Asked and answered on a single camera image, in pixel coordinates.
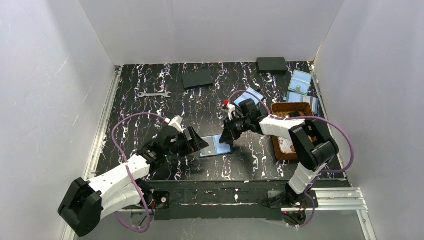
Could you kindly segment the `thin translucent credit card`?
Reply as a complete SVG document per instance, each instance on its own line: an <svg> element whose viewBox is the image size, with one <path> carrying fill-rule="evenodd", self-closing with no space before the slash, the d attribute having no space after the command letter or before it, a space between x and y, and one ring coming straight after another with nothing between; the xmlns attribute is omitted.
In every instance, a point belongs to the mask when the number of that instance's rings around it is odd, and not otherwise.
<svg viewBox="0 0 424 240"><path fill-rule="evenodd" d="M207 147L200 151L200 157L201 158L210 157L210 156L214 156L216 153L217 152L214 147Z"/></svg>

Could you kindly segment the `dark blue card holder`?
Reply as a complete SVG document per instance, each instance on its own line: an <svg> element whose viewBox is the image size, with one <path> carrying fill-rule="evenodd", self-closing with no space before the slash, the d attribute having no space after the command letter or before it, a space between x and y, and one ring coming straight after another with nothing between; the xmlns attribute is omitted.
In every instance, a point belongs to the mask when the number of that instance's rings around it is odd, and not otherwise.
<svg viewBox="0 0 424 240"><path fill-rule="evenodd" d="M233 152L233 145L232 144L219 143L220 137L221 137L221 134L202 137L203 140L208 142L209 148L215 148L215 150L216 150L215 155L208 156L208 157L227 155L227 154L231 154Z"/></svg>

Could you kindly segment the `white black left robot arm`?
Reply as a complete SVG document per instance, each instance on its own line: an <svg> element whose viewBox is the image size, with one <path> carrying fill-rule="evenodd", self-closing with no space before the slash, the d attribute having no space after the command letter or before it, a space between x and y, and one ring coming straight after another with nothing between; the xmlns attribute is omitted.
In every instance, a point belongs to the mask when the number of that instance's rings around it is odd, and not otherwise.
<svg viewBox="0 0 424 240"><path fill-rule="evenodd" d="M77 236L84 237L104 217L128 206L146 204L136 181L160 168L168 156L185 157L207 147L209 144L192 127L179 131L165 126L126 163L88 180L75 179L57 212Z"/></svg>

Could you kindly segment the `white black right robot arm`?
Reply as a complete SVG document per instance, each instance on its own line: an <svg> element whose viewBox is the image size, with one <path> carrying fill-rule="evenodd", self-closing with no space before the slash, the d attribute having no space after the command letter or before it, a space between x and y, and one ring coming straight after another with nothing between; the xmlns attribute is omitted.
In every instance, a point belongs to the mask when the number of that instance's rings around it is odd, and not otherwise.
<svg viewBox="0 0 424 240"><path fill-rule="evenodd" d="M282 119L262 113L252 99L242 101L239 106L241 114L236 113L236 106L228 100L224 102L222 108L228 117L224 119L219 142L231 144L244 132L290 139L299 161L295 173L282 193L264 200L263 204L272 207L305 202L314 179L339 153L339 147L324 120L312 116Z"/></svg>

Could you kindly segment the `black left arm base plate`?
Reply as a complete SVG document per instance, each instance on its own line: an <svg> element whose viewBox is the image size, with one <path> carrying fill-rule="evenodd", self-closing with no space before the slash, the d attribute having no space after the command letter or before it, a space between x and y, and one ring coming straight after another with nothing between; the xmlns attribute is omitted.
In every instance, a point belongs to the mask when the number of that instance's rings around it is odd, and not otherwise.
<svg viewBox="0 0 424 240"><path fill-rule="evenodd" d="M144 199L149 210L168 209L171 194L169 191L154 191L144 194Z"/></svg>

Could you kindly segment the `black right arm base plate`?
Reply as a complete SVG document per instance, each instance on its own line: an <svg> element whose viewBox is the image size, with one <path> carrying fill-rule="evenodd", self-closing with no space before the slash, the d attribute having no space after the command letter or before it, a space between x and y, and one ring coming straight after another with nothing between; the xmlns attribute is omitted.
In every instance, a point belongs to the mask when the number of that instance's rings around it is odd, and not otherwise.
<svg viewBox="0 0 424 240"><path fill-rule="evenodd" d="M262 201L262 205L268 208L294 208L302 210L304 208L311 208L319 206L318 197L314 190L309 190L308 196L304 193L300 195L291 196L286 194L283 190L270 190L267 192L266 198Z"/></svg>

